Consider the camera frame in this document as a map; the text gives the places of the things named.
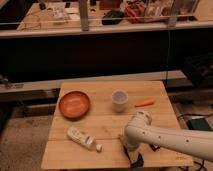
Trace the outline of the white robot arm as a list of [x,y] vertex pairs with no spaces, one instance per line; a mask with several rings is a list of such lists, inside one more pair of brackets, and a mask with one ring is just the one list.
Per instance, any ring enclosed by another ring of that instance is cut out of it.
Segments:
[[120,135],[123,146],[133,152],[141,143],[153,144],[213,162],[213,131],[162,128],[151,123],[147,111],[136,111]]

